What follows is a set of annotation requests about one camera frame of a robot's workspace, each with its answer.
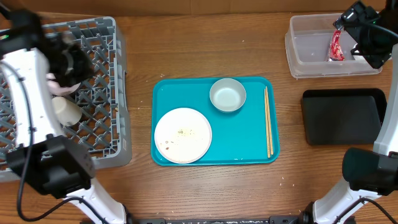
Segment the dish rack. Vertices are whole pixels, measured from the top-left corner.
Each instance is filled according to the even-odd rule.
[[[112,17],[61,22],[43,26],[45,35],[63,36],[80,44],[93,62],[95,75],[65,96],[83,116],[65,135],[90,148],[96,169],[123,166],[132,156],[130,119],[126,105],[126,43]],[[0,75],[0,182],[17,180],[4,155],[16,149],[16,117],[7,81]]]

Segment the blue tray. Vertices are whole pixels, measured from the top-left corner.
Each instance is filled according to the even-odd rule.
[[[219,78],[168,79],[154,87],[152,102],[152,139],[150,153],[161,166],[240,165],[274,162],[280,151],[274,92],[262,77],[234,78],[246,89],[246,102],[234,113],[222,113],[210,102],[210,88]],[[267,157],[264,89],[268,87],[274,155]],[[213,139],[207,153],[190,164],[165,159],[154,140],[156,124],[176,108],[192,108],[209,121]]]

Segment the candy wrapper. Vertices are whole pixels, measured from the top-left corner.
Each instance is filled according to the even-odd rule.
[[[340,39],[341,31],[336,30],[333,33],[333,36],[330,40],[330,46],[328,50],[328,57],[326,59],[327,62],[334,62],[334,61],[343,61],[343,51],[341,49],[339,39]]]

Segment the clear plastic container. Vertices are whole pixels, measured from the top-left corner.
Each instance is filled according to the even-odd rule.
[[[340,45],[345,60],[327,62],[328,46],[335,31],[333,22],[341,14],[293,16],[285,36],[286,56],[294,78],[340,77],[348,75],[373,75],[381,72],[365,60],[355,60],[351,49],[355,40],[345,31]]]

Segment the tray rim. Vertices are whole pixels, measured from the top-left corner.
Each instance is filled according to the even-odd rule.
[[[258,78],[261,80],[261,83],[265,84],[269,90],[269,93],[271,92],[272,95],[272,99],[273,99],[273,104],[270,105],[271,108],[273,108],[273,115],[275,116],[275,128],[276,128],[276,134],[275,132],[272,132],[273,135],[273,142],[274,145],[275,143],[277,143],[278,145],[278,151],[274,151],[274,157],[271,157],[269,159],[269,161],[267,162],[261,162],[261,161],[251,161],[251,162],[240,162],[239,160],[237,161],[237,163],[219,163],[219,164],[214,164],[214,163],[202,163],[202,164],[196,164],[196,163],[188,163],[188,164],[175,164],[173,162],[171,162],[171,164],[164,164],[163,162],[161,162],[159,160],[159,158],[157,156],[155,156],[154,151],[152,150],[152,142],[154,142],[154,132],[155,132],[155,128],[156,128],[156,124],[154,124],[155,122],[155,113],[154,113],[154,108],[155,108],[155,94],[158,92],[158,90],[160,89],[160,87],[162,85],[164,85],[164,83],[167,83],[169,81],[172,80],[185,80],[185,81],[195,81],[195,80],[214,80],[215,82],[217,80],[223,79],[223,78],[233,78],[233,79],[237,79],[238,81],[240,79],[250,79],[250,78]],[[275,106],[275,97],[274,97],[274,88],[271,84],[271,82],[261,76],[248,76],[248,77],[200,77],[200,78],[167,78],[167,79],[163,79],[159,82],[157,82],[152,90],[152,114],[151,114],[151,132],[150,132],[150,156],[152,157],[152,159],[155,161],[156,164],[160,165],[160,166],[236,166],[236,165],[250,165],[250,164],[271,164],[273,163],[280,154],[280,141],[279,141],[279,130],[278,130],[278,119],[276,116],[276,106]]]

